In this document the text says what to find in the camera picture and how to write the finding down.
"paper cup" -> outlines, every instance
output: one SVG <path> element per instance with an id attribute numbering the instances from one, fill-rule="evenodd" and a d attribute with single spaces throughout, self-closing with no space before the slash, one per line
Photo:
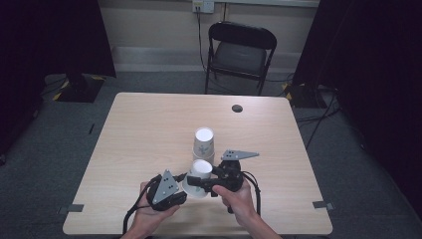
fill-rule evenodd
<path id="1" fill-rule="evenodd" d="M 199 127 L 195 132 L 193 153 L 200 158 L 208 158 L 214 154 L 214 132 L 209 127 Z"/>
<path id="2" fill-rule="evenodd" d="M 205 192 L 203 188 L 198 186 L 191 186 L 187 183 L 187 176 L 196 176 L 200 177 L 202 179 L 204 178 L 210 178 L 211 177 L 211 171 L 212 171 L 212 165 L 203 160 L 203 159 L 197 159 L 193 161 L 192 166 L 190 170 L 187 172 L 185 178 L 182 182 L 182 188 L 183 190 L 192 197 L 195 198 L 203 198 L 205 197 L 208 192 Z"/>
<path id="3" fill-rule="evenodd" d="M 193 155 L 193 160 L 196 160 L 196 159 L 204 159 L 205 161 L 211 163 L 211 165 L 214 165 L 214 155 L 215 155 L 215 152 L 211 156 L 204 158 L 202 156 L 196 155 L 195 152 L 192 149 L 192 155 Z"/>

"black folding chair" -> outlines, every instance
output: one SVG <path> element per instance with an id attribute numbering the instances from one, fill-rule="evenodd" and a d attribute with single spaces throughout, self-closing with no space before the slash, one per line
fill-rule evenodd
<path id="1" fill-rule="evenodd" d="M 218 22 L 208 31 L 209 51 L 205 82 L 208 93 L 210 72 L 258 81 L 258 96 L 277 47 L 277 39 L 265 28 L 233 22 Z M 218 43 L 214 51 L 214 42 Z"/>

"wrist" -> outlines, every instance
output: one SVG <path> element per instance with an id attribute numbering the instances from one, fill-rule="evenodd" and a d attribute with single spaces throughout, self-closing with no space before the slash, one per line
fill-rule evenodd
<path id="1" fill-rule="evenodd" d="M 239 225 L 244 227 L 245 229 L 251 228 L 256 226 L 260 223 L 261 217 L 255 210 L 246 213 L 246 215 L 239 217 L 241 220 L 238 220 Z"/>
<path id="2" fill-rule="evenodd" d="M 243 227 L 249 232 L 254 239 L 280 239 L 278 235 L 258 213 L 249 217 Z"/>
<path id="3" fill-rule="evenodd" d="M 141 229 L 131 228 L 121 237 L 121 239 L 144 239 L 149 236 Z"/>

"black cable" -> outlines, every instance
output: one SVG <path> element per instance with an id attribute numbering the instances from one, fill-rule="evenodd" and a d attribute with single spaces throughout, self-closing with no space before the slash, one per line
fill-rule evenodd
<path id="1" fill-rule="evenodd" d="M 224 3 L 223 22 L 226 21 L 226 9 L 227 9 L 227 3 Z"/>
<path id="2" fill-rule="evenodd" d="M 156 182 L 157 180 L 160 180 L 161 175 L 157 175 L 154 178 L 152 178 L 143 188 L 143 190 L 139 193 L 139 196 L 136 199 L 136 202 L 133 204 L 133 206 L 127 211 L 126 215 L 124 216 L 123 219 L 123 235 L 127 232 L 127 221 L 129 220 L 131 214 L 133 214 L 133 212 L 135 212 L 137 209 L 140 208 L 145 208 L 145 207 L 149 207 L 149 205 L 147 206 L 138 206 L 137 204 L 139 203 L 140 199 L 142 198 L 143 194 L 145 194 L 146 190 L 151 186 L 152 183 Z"/>
<path id="3" fill-rule="evenodd" d="M 242 171 L 242 175 L 246 179 L 248 179 L 254 185 L 254 187 L 255 187 L 255 194 L 256 194 L 256 197 L 257 197 L 257 213 L 258 213 L 258 215 L 261 216 L 261 190 L 258 187 L 258 181 L 255 178 L 255 176 L 252 175 L 252 173 L 250 173 L 250 172 Z"/>
<path id="4" fill-rule="evenodd" d="M 232 91 L 232 90 L 230 90 L 230 89 L 228 89 L 228 88 L 225 88 L 225 87 L 221 86 L 220 84 L 218 84 L 217 82 L 215 82 L 212 78 L 210 78 L 209 80 L 210 80 L 210 82 L 211 82 L 212 84 L 214 84 L 215 86 L 217 86 L 217 87 L 219 87 L 219 88 L 224 89 L 224 90 L 225 90 L 225 91 L 227 91 L 227 92 L 222 92 L 222 91 L 219 91 L 219 90 L 216 90 L 216 89 L 212 89 L 212 90 L 217 91 L 217 92 L 222 92 L 222 93 L 225 93 L 225 94 L 228 94 L 228 95 L 235 95 L 235 96 L 239 95 L 239 94 L 237 94 L 236 92 L 234 92 L 234 91 Z"/>
<path id="5" fill-rule="evenodd" d="M 199 8 L 195 7 L 196 9 L 196 19 L 198 20 L 198 39 L 199 39 L 199 56 L 201 58 L 201 63 L 202 63 L 202 69 L 204 69 L 204 72 L 207 72 L 205 65 L 204 65 L 204 60 L 202 58 L 202 38 L 201 38 L 201 13 L 199 12 Z"/>
<path id="6" fill-rule="evenodd" d="M 311 124 L 311 123 L 313 123 L 314 121 L 316 121 L 316 120 L 315 120 L 315 119 L 313 119 L 312 121 L 309 121 L 309 122 L 303 123 L 303 124 L 301 124 L 298 128 L 301 128 L 301 127 L 303 127 L 303 126 L 305 126 L 305 125 Z"/>
<path id="7" fill-rule="evenodd" d="M 333 95 L 332 95 L 331 101 L 329 102 L 329 106 L 326 108 L 326 111 L 323 113 L 322 117 L 321 117 L 321 118 L 319 119 L 319 121 L 317 122 L 316 127 L 314 128 L 314 131 L 313 131 L 313 133 L 311 134 L 310 139 L 308 140 L 307 146 L 305 147 L 306 149 L 308 149 L 308 147 L 310 146 L 311 141 L 313 140 L 313 137 L 314 137 L 314 135 L 315 135 L 315 133 L 316 133 L 316 131 L 317 131 L 317 128 L 319 127 L 319 124 L 322 122 L 322 120 L 323 120 L 323 119 L 325 119 L 325 115 L 328 113 L 329 108 L 330 108 L 330 107 L 331 107 L 331 105 L 332 105 L 332 102 L 334 102 L 334 98 L 335 98 L 335 94 L 333 94 Z"/>
<path id="8" fill-rule="evenodd" d="M 285 94 L 284 92 L 281 92 L 280 94 L 276 95 L 276 97 L 283 96 L 284 94 Z"/>
<path id="9" fill-rule="evenodd" d="M 289 82 L 291 81 L 293 78 L 290 78 L 290 76 L 294 75 L 295 73 L 290 73 L 286 76 L 285 80 L 267 80 L 265 79 L 266 82 Z"/>
<path id="10" fill-rule="evenodd" d="M 341 111 L 341 108 L 337 108 L 337 109 L 335 109 L 333 112 L 331 112 L 330 114 L 328 114 L 328 115 L 326 115 L 326 116 L 324 116 L 324 118 L 329 118 L 329 117 L 332 117 L 332 116 L 334 116 L 335 114 L 337 114 L 338 112 L 340 112 Z M 305 121 L 307 121 L 307 123 L 304 123 L 303 125 L 306 125 L 306 124 L 309 124 L 309 123 L 311 123 L 311 122 L 313 122 L 313 121 L 317 121 L 317 120 L 319 120 L 321 117 L 309 117 L 309 118 L 302 118 L 302 119 L 297 119 L 296 120 L 296 122 L 305 122 Z"/>

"gray carpet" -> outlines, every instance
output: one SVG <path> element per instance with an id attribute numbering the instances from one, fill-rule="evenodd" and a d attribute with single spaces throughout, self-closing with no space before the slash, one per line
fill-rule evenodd
<path id="1" fill-rule="evenodd" d="M 49 76 L 52 83 L 62 76 Z M 282 96 L 288 74 L 269 74 L 263 96 Z M 237 95 L 254 95 L 256 83 L 241 84 L 219 77 L 211 86 Z M 46 87 L 54 89 L 60 83 Z M 204 73 L 118 73 L 107 78 L 92 104 L 45 102 L 0 167 L 0 238 L 113 238 L 71 237 L 62 231 L 114 96 L 119 92 L 202 94 Z M 329 103 L 330 93 L 323 94 Z M 319 117 L 322 109 L 294 109 L 297 119 Z M 300 122 L 308 143 L 317 122 Z M 324 119 L 308 148 L 322 196 L 335 209 L 329 212 L 333 232 L 329 238 L 422 238 L 422 226 L 389 175 L 360 145 L 358 130 L 342 112 Z M 300 236 L 298 238 L 317 238 Z"/>

